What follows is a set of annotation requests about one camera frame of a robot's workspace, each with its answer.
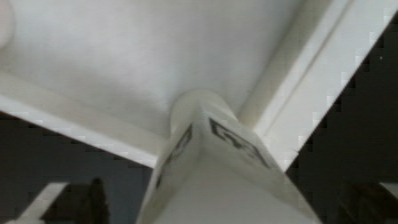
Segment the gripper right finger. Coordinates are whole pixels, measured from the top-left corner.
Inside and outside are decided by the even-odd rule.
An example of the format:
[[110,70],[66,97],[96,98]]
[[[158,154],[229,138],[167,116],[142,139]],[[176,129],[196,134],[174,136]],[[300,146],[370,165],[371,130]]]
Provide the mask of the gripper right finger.
[[398,198],[379,183],[343,184],[336,224],[398,224]]

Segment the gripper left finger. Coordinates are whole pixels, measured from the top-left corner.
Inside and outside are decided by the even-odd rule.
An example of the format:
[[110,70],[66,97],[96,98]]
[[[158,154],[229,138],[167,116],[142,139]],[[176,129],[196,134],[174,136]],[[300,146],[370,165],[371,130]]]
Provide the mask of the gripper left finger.
[[14,224],[110,224],[103,182],[50,183]]

